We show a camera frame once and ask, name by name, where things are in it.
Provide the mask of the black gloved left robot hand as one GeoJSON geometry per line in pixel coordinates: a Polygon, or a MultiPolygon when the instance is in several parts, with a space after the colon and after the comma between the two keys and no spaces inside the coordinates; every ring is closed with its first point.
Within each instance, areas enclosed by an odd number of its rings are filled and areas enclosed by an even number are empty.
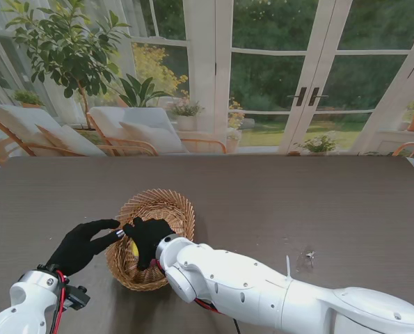
{"type": "Polygon", "coordinates": [[[119,240],[119,227],[120,222],[115,219],[78,224],[66,234],[45,266],[66,276],[81,271],[96,255],[119,240]]]}

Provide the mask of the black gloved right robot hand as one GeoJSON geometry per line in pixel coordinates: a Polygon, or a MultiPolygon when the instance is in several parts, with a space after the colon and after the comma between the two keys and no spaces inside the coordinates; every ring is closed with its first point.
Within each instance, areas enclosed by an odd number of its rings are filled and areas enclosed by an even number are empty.
{"type": "Polygon", "coordinates": [[[175,234],[169,224],[163,219],[149,219],[143,221],[140,217],[133,219],[133,224],[122,227],[125,234],[131,238],[138,249],[139,271],[146,270],[150,263],[156,259],[157,246],[162,239],[175,234]]]}

